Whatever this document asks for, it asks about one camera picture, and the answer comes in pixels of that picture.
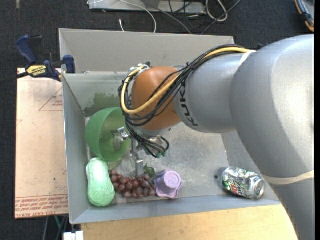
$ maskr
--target crushed can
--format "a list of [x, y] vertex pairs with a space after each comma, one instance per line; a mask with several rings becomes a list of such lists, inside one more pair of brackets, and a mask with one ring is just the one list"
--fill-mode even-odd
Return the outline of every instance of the crushed can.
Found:
[[265, 182], [261, 176], [242, 168], [226, 168], [221, 181], [225, 190], [248, 199], [260, 199], [265, 191]]

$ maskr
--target red grapes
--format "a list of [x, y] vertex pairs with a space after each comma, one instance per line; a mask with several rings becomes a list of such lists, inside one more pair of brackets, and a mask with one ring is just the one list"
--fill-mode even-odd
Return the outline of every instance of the red grapes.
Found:
[[125, 177], [115, 169], [109, 171], [114, 190], [125, 198], [142, 199], [156, 195], [156, 185], [149, 174], [144, 173], [137, 178]]

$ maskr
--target yellow cable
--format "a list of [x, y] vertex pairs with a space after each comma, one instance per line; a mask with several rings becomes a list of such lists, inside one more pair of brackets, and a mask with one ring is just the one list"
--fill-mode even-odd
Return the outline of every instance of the yellow cable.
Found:
[[226, 48], [221, 48], [221, 49], [218, 49], [218, 50], [215, 50], [215, 51], [209, 53], [208, 55], [206, 55], [204, 57], [204, 59], [209, 57], [209, 56], [216, 55], [216, 54], [223, 53], [223, 52], [247, 53], [249, 51], [250, 51], [249, 49], [240, 48], [240, 47], [226, 47]]
[[[223, 52], [238, 52], [238, 53], [246, 53], [249, 52], [249, 49], [245, 49], [245, 48], [239, 48], [239, 47], [226, 47], [226, 48], [221, 48], [218, 50], [215, 50], [211, 53], [209, 53], [208, 55], [206, 55], [204, 57], [207, 58], [209, 56], [215, 55], [215, 54], [219, 54], [219, 53], [223, 53]], [[153, 102], [155, 102], [156, 99], [158, 99], [162, 94], [164, 94], [171, 86], [172, 84], [176, 81], [176, 79], [179, 77], [179, 75], [177, 75], [172, 81], [170, 81], [164, 88], [162, 88], [161, 90], [159, 90], [151, 99], [149, 99], [145, 104], [143, 104], [141, 107], [135, 109], [135, 110], [129, 110], [126, 107], [125, 104], [125, 93], [126, 93], [126, 89], [128, 87], [128, 83], [127, 80], [129, 80], [132, 75], [134, 75], [136, 72], [138, 72], [142, 67], [134, 70], [133, 72], [131, 72], [128, 77], [125, 79], [124, 84], [123, 84], [123, 88], [122, 88], [122, 92], [121, 92], [121, 107], [123, 109], [124, 112], [126, 112], [127, 114], [136, 114], [139, 113], [141, 111], [143, 111], [145, 108], [147, 108], [148, 106], [150, 106]]]

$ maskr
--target green bowl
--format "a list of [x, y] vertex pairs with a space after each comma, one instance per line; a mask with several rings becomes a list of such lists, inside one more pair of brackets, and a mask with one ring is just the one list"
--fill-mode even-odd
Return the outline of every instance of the green bowl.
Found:
[[128, 150], [130, 140], [120, 143], [120, 148], [114, 147], [112, 131], [124, 127], [125, 117], [119, 107], [111, 107], [95, 113], [85, 127], [86, 142], [91, 151], [107, 163], [119, 160]]

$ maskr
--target purple plastic toy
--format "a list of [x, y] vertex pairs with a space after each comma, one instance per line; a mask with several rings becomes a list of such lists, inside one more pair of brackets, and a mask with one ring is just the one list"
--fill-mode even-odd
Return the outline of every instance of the purple plastic toy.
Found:
[[156, 194], [159, 197], [175, 199], [182, 186], [180, 175], [174, 170], [165, 170], [156, 176], [154, 181]]

